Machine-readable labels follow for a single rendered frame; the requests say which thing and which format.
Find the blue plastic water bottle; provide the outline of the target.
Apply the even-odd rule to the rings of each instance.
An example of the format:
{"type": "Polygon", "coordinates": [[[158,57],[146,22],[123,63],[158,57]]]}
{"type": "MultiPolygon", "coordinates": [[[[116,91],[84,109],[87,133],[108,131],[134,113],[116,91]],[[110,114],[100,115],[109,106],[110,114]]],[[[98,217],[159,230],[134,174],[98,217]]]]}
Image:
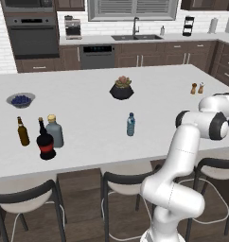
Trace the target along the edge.
{"type": "Polygon", "coordinates": [[[128,120],[127,120],[127,135],[128,136],[133,136],[134,135],[134,126],[135,126],[135,119],[134,119],[134,115],[131,112],[128,120]]]}

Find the brown base cupboard run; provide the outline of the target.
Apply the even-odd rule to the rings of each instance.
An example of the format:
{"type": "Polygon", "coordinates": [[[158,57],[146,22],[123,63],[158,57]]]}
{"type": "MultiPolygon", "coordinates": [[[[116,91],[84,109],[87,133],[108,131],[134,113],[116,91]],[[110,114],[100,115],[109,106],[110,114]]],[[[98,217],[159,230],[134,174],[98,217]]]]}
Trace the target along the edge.
{"type": "MultiPolygon", "coordinates": [[[[81,45],[63,45],[56,59],[15,62],[19,73],[82,70],[81,45]]],[[[192,64],[229,86],[229,43],[188,41],[160,43],[115,43],[114,68],[192,64]]]]}

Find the brown wall cupboard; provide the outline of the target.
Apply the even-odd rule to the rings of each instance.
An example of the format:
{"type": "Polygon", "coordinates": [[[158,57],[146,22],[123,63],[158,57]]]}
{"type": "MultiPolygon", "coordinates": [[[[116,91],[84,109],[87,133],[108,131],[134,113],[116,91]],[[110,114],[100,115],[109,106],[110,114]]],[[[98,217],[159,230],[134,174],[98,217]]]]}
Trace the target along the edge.
{"type": "Polygon", "coordinates": [[[181,9],[229,11],[229,0],[182,0],[181,9]]]}
{"type": "Polygon", "coordinates": [[[55,0],[56,10],[85,11],[84,0],[55,0]]]}

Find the white paper towel roll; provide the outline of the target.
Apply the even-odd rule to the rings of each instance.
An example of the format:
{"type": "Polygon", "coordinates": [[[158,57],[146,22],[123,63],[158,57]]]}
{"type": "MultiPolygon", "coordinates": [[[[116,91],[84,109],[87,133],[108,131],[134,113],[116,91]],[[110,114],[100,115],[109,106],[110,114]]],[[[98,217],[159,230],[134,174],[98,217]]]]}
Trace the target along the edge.
{"type": "Polygon", "coordinates": [[[213,18],[210,22],[210,27],[208,30],[209,34],[215,34],[216,33],[216,28],[217,28],[217,24],[218,24],[218,18],[213,18]]]}

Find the dark sink tap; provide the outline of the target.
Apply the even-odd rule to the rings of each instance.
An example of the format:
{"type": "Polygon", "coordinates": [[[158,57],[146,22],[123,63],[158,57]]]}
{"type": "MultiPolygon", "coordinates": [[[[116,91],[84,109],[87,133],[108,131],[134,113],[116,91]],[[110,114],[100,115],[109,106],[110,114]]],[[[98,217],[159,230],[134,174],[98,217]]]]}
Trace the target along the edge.
{"type": "Polygon", "coordinates": [[[134,17],[133,19],[133,27],[132,27],[132,35],[135,36],[136,33],[139,32],[139,27],[136,26],[136,22],[139,20],[139,17],[134,17]]]}

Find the grey dishwasher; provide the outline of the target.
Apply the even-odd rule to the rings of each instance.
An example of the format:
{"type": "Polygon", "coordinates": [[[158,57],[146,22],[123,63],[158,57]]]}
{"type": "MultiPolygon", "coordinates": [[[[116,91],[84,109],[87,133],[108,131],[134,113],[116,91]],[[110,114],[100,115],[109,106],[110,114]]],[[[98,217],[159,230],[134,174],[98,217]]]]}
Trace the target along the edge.
{"type": "Polygon", "coordinates": [[[115,67],[115,46],[113,44],[82,45],[79,53],[82,70],[115,67]]]}

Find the dark sink basin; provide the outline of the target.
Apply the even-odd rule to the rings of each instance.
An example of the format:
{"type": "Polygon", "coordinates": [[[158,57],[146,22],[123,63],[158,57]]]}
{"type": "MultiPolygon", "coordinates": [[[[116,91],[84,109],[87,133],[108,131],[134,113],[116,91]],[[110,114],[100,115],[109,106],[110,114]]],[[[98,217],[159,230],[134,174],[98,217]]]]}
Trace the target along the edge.
{"type": "Polygon", "coordinates": [[[157,35],[114,35],[112,38],[116,41],[133,41],[133,40],[163,40],[157,35]]]}

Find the silver coffee machine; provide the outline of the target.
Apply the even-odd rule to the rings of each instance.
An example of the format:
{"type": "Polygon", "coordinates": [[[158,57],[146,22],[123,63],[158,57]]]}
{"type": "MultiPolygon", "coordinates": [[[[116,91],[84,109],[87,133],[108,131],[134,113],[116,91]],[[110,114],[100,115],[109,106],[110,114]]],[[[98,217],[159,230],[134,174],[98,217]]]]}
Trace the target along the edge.
{"type": "Polygon", "coordinates": [[[71,15],[64,17],[65,35],[67,40],[80,40],[80,19],[74,19],[71,15]]]}

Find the black wall oven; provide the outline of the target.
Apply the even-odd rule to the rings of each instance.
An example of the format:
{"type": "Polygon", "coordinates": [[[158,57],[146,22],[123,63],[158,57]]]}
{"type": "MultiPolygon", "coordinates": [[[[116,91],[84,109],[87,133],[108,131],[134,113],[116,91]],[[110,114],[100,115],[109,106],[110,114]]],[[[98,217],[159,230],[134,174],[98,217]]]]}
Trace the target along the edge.
{"type": "Polygon", "coordinates": [[[59,56],[54,16],[10,16],[6,18],[6,24],[16,60],[53,59],[59,56]]]}

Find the grey bowl of blueberries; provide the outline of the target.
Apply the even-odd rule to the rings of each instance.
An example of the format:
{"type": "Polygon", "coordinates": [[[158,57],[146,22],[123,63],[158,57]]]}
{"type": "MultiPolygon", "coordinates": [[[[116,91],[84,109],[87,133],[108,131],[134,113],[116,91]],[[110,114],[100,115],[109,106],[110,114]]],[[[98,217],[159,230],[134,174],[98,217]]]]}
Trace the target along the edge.
{"type": "Polygon", "coordinates": [[[11,95],[7,98],[7,102],[18,109],[28,107],[35,99],[35,95],[32,93],[18,93],[11,95]]]}

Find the microwave oven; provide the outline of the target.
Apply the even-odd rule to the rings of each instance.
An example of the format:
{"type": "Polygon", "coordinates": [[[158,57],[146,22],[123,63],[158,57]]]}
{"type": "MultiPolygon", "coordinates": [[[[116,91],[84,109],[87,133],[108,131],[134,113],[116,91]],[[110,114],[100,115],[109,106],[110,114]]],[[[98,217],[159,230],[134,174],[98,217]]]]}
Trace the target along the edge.
{"type": "Polygon", "coordinates": [[[0,0],[5,12],[52,12],[53,0],[0,0]]]}

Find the dark bottle with red label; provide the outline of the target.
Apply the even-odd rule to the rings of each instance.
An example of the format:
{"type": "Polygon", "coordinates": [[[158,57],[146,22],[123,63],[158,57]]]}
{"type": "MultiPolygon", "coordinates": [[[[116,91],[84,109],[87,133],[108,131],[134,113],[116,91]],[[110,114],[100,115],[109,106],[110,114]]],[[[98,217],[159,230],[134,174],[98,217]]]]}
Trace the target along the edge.
{"type": "Polygon", "coordinates": [[[54,150],[54,138],[47,133],[44,127],[44,121],[40,117],[39,118],[40,124],[40,135],[37,137],[37,145],[41,151],[40,157],[43,160],[50,160],[56,156],[56,151],[54,150]]]}

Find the brown glass beer bottle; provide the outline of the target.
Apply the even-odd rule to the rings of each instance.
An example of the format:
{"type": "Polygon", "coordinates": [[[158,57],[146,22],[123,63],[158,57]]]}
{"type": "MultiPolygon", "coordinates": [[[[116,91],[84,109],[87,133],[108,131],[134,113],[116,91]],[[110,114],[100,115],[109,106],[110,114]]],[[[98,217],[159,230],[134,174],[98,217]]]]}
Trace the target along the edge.
{"type": "Polygon", "coordinates": [[[28,138],[28,134],[27,134],[27,129],[24,126],[20,116],[17,117],[17,120],[18,120],[18,134],[19,134],[19,137],[20,137],[20,141],[21,141],[21,144],[24,147],[26,147],[26,146],[29,145],[29,138],[28,138]]]}

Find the black stool with cream seat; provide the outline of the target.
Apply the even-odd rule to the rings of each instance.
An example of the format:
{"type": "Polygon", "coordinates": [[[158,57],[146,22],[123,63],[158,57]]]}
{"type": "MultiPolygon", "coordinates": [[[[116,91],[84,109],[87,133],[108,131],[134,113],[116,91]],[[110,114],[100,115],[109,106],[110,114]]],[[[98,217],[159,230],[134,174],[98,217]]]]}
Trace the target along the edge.
{"type": "MultiPolygon", "coordinates": [[[[193,189],[197,190],[201,175],[205,175],[203,189],[201,194],[204,195],[207,185],[210,180],[214,181],[229,181],[229,150],[202,151],[198,155],[198,162],[194,167],[195,177],[193,189]]],[[[226,221],[224,234],[229,233],[229,203],[226,204],[227,216],[219,221],[226,221]]]]}
{"type": "Polygon", "coordinates": [[[25,213],[33,212],[47,204],[55,204],[55,210],[60,230],[61,242],[66,242],[64,224],[66,223],[62,192],[56,175],[49,179],[32,178],[15,181],[0,181],[0,233],[3,242],[13,242],[14,235],[9,240],[1,210],[16,215],[14,222],[20,218],[24,230],[28,230],[25,213]]]}
{"type": "Polygon", "coordinates": [[[109,234],[109,196],[112,193],[136,196],[135,210],[138,211],[142,181],[160,168],[160,164],[152,167],[150,162],[137,165],[110,165],[100,168],[100,210],[104,221],[105,242],[110,242],[112,237],[109,234]]]}

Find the grey bottle with gold cap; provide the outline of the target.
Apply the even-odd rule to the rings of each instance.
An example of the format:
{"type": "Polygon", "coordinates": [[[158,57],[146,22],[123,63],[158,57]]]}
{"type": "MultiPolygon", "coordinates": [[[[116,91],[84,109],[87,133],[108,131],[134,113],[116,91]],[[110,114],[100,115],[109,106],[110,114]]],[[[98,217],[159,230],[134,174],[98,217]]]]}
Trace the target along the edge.
{"type": "Polygon", "coordinates": [[[47,117],[48,124],[46,125],[47,132],[54,139],[54,147],[62,147],[64,144],[62,135],[62,126],[56,122],[56,115],[50,114],[47,117]]]}

